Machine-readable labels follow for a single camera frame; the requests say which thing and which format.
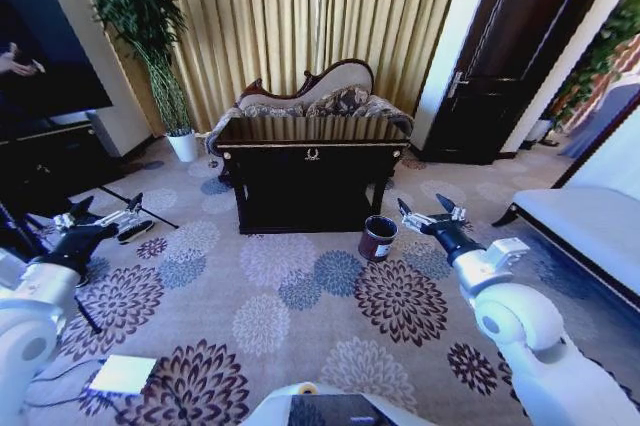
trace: dark wooden door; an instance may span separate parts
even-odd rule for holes
[[[592,2],[481,0],[423,159],[496,159]]]

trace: tv screen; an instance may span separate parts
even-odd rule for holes
[[[58,0],[0,0],[0,130],[111,106]]]

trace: cable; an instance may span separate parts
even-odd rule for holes
[[[85,364],[94,363],[94,362],[98,362],[100,364],[104,364],[106,361],[107,360],[103,359],[103,358],[88,359],[86,361],[82,361],[81,363],[74,364],[73,366],[71,366],[70,368],[66,369],[65,371],[61,372],[60,374],[58,374],[56,376],[52,376],[51,378],[35,378],[31,382],[32,383],[40,383],[40,382],[44,382],[44,381],[55,381],[56,379],[60,379],[65,374],[68,374],[71,371],[73,371],[74,369],[79,368],[80,366],[84,366]]]
[[[30,408],[52,408],[54,406],[60,406],[61,404],[73,403],[75,401],[82,401],[87,398],[88,396],[76,396],[75,398],[63,399],[62,401],[56,401],[55,403],[36,404],[36,403],[30,403],[29,401],[25,401],[24,404],[26,404]]]
[[[115,412],[117,413],[117,415],[118,415],[118,416],[119,416],[123,421],[125,421],[129,426],[136,426],[135,421],[132,421],[132,420],[130,420],[130,419],[127,419],[127,418],[125,417],[124,413],[123,413],[121,410],[119,410],[119,409],[118,409],[118,407],[116,406],[116,404],[115,404],[113,401],[111,401],[111,400],[110,400],[109,398],[107,398],[106,396],[99,395],[98,397],[100,398],[100,400],[101,400],[101,401],[104,401],[104,402],[105,402],[105,403],[107,403],[109,406],[111,406],[111,407],[115,410]]]

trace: curtain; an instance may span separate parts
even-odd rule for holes
[[[376,94],[413,113],[449,0],[178,0],[188,30],[175,69],[199,131],[256,78],[292,94],[303,71],[369,63]]]

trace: flower pattern rug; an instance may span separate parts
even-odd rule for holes
[[[441,192],[467,207],[477,241],[520,237],[531,252],[515,266],[517,280],[551,298],[585,355],[639,401],[638,315],[526,223],[490,226],[515,191],[560,176],[568,163],[555,153],[536,146],[491,166],[426,164],[407,153],[383,214],[399,220],[396,197],[440,211]],[[381,395],[439,424],[529,424],[511,369],[478,332],[432,238],[401,227],[389,258],[374,264],[358,254],[359,233],[242,236],[233,191],[210,159],[180,163],[157,141],[110,185],[144,192],[145,206],[180,228],[157,223],[131,244],[100,245],[77,296],[103,332],[74,318],[42,373],[113,353],[156,358],[143,393],[95,394],[88,384],[99,365],[89,362],[30,387],[32,403],[82,398],[31,409],[30,424],[237,424],[272,390],[301,381]],[[93,194],[95,213],[121,206]],[[50,228],[43,234],[56,241]]]

